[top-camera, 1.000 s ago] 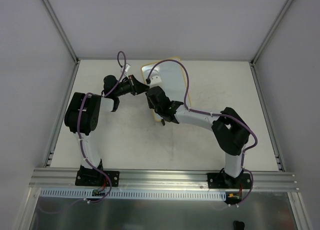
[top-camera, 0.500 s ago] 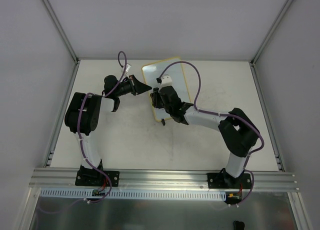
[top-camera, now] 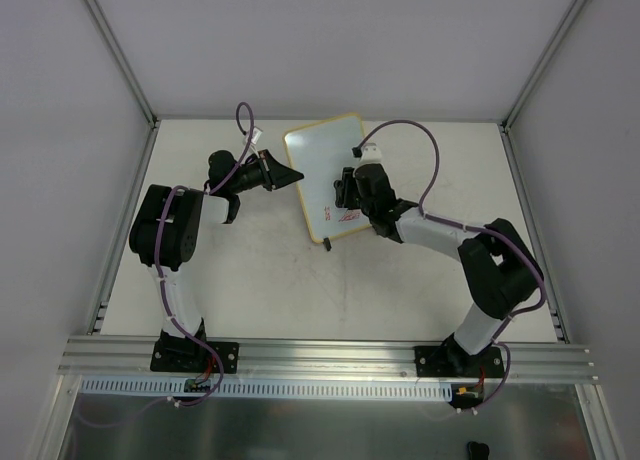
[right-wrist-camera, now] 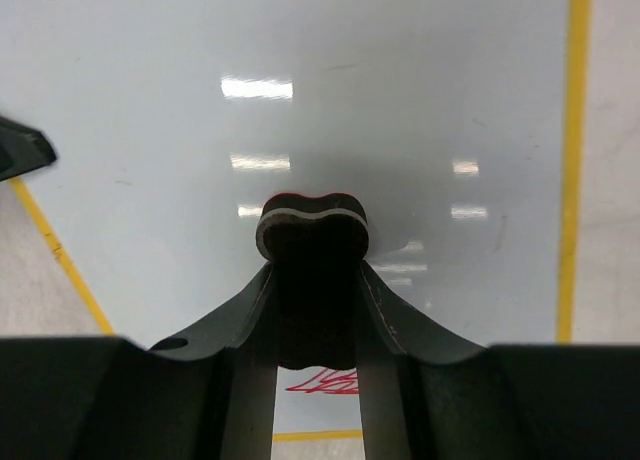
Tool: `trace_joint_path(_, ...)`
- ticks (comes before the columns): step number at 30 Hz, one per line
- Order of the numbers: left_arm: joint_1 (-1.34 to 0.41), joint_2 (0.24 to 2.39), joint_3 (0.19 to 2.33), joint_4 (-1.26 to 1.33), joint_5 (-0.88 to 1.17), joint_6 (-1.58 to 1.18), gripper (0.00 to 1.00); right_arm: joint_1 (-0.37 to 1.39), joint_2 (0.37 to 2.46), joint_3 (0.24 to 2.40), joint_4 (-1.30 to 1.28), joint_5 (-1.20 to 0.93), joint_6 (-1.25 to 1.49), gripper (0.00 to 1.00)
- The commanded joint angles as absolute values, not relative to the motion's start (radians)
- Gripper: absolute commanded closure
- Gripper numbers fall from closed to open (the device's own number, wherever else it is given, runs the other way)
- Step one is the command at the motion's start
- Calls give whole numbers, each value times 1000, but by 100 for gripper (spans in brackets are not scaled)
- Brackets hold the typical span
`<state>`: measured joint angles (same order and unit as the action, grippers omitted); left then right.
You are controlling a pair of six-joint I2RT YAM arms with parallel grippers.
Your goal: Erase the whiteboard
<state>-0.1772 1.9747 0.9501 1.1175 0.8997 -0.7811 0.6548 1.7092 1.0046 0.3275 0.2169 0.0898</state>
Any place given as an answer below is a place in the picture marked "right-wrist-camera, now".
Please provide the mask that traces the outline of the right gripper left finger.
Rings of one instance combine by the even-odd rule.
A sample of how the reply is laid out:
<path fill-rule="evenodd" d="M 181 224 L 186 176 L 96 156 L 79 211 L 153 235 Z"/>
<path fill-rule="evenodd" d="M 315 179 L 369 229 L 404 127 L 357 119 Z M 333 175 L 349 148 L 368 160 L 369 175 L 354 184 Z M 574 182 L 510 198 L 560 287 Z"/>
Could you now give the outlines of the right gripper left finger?
<path fill-rule="evenodd" d="M 206 367 L 207 385 L 188 387 L 200 407 L 196 459 L 268 459 L 277 377 L 277 274 L 263 266 L 220 307 L 150 351 Z"/>

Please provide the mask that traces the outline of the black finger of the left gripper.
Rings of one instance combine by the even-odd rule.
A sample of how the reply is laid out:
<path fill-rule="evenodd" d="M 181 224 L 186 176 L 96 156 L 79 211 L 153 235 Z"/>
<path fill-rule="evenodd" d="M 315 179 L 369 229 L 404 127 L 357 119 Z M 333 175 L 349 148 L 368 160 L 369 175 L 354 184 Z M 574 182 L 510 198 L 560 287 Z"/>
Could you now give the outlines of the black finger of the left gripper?
<path fill-rule="evenodd" d="M 53 165 L 58 155 L 39 130 L 8 118 L 0 119 L 1 181 Z"/>

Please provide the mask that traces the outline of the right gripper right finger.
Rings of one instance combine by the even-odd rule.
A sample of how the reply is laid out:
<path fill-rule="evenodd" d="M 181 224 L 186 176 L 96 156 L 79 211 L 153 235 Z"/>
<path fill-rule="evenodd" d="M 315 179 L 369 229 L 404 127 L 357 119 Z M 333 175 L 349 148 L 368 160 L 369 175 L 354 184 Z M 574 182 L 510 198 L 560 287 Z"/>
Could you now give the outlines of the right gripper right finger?
<path fill-rule="evenodd" d="M 355 359 L 367 459 L 434 459 L 423 367 L 444 367 L 483 347 L 397 295 L 367 263 L 355 277 Z"/>

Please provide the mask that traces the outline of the black felt whiteboard eraser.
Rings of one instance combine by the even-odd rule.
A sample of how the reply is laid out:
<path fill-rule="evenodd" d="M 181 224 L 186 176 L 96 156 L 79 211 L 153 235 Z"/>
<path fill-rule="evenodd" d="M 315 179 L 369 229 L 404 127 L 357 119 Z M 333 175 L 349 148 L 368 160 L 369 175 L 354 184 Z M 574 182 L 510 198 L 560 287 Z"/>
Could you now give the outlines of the black felt whiteboard eraser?
<path fill-rule="evenodd" d="M 263 206 L 256 246 L 274 268 L 279 366 L 355 367 L 355 276 L 369 248 L 361 203 L 346 193 L 280 193 Z"/>

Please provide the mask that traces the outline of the yellow framed whiteboard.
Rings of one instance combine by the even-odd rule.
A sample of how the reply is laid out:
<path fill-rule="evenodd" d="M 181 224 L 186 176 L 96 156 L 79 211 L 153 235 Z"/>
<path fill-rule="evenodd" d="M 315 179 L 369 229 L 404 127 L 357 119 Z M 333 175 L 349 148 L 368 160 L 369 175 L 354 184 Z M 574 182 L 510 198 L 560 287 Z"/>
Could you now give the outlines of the yellow framed whiteboard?
<path fill-rule="evenodd" d="M 588 0 L 1 0 L 1 108 L 118 331 L 147 344 L 260 265 L 264 200 L 347 191 L 375 270 L 481 341 L 568 335 L 569 68 Z"/>

